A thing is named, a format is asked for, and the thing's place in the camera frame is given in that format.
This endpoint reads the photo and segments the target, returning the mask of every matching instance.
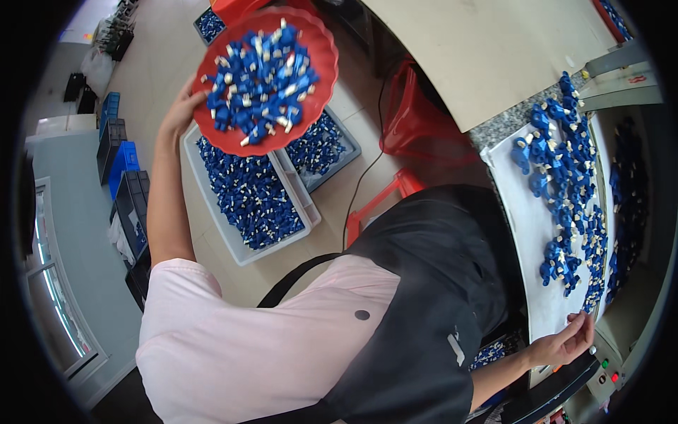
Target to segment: red tray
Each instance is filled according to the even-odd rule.
[[[222,132],[214,128],[214,120],[207,104],[203,103],[195,109],[193,117],[200,127],[200,132],[210,141],[210,144],[222,149],[224,153],[238,156],[263,156],[268,152],[287,146],[292,140],[301,137],[312,123],[316,122],[332,97],[334,83],[339,76],[337,61],[339,52],[334,45],[334,36],[329,32],[323,22],[311,16],[310,13],[294,9],[292,7],[267,7],[248,14],[240,21],[231,25],[212,42],[205,53],[203,62],[198,67],[193,92],[210,90],[212,82],[202,83],[200,78],[204,75],[215,75],[216,56],[226,56],[226,45],[231,41],[242,40],[249,30],[258,32],[264,30],[271,33],[280,27],[280,18],[285,18],[289,24],[294,25],[301,32],[299,44],[308,48],[311,57],[311,66],[315,69],[320,80],[315,83],[315,93],[309,94],[303,102],[303,116],[299,125],[292,128],[286,134],[281,126],[276,126],[274,136],[264,137],[259,144],[249,144],[242,147],[240,142],[245,138],[240,129]]]

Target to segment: pink shirt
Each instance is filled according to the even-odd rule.
[[[399,281],[341,256],[279,306],[240,308],[202,265],[159,263],[136,352],[153,410],[165,423],[240,423],[315,404],[373,335]]]

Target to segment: white plastic bin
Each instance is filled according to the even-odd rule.
[[[296,242],[304,237],[306,237],[313,227],[318,225],[321,220],[320,212],[318,208],[313,204],[311,196],[308,194],[304,183],[301,181],[299,174],[297,174],[294,167],[291,169],[286,169],[286,166],[281,165],[278,158],[273,154],[269,153],[268,157],[271,159],[271,164],[275,169],[275,172],[278,174],[278,178],[283,183],[285,191],[292,200],[299,218],[304,223],[304,229],[297,231],[296,233],[285,237],[283,240],[276,244],[271,244],[263,249],[252,250],[249,246],[243,243],[243,238],[240,235],[240,231],[237,228],[228,223],[226,215],[221,213],[219,206],[216,204],[217,197],[216,194],[210,188],[210,178],[205,169],[205,162],[202,157],[200,157],[200,150],[195,144],[200,138],[200,129],[197,125],[186,134],[184,137],[184,148],[186,149],[186,156],[188,161],[191,163],[191,168],[193,169],[193,174],[195,175],[195,180],[198,182],[198,187],[200,187],[200,192],[203,194],[207,208],[212,214],[212,219],[216,224],[216,227],[219,229],[219,234],[221,234],[222,239],[228,250],[233,255],[235,262],[244,267],[247,264],[250,264],[258,259],[263,258],[264,256],[276,252],[285,246]]]

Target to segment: person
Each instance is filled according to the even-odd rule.
[[[280,293],[267,307],[229,305],[196,262],[182,191],[179,138],[206,99],[192,80],[158,130],[148,199],[136,362],[165,423],[462,423],[531,368],[569,364],[593,342],[592,317],[573,313],[560,333],[469,372],[509,308],[500,231],[482,223],[500,216],[484,204],[494,194],[472,187],[403,199],[275,307]]]

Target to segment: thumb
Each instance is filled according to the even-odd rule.
[[[584,325],[584,321],[586,321],[586,317],[581,314],[572,320],[572,322],[570,322],[563,331],[556,335],[558,343],[564,343],[568,339],[574,337],[579,329],[581,329],[581,327]]]
[[[208,92],[197,92],[189,97],[188,100],[186,100],[186,103],[191,106],[191,109],[195,109],[198,104],[207,100],[207,93]]]

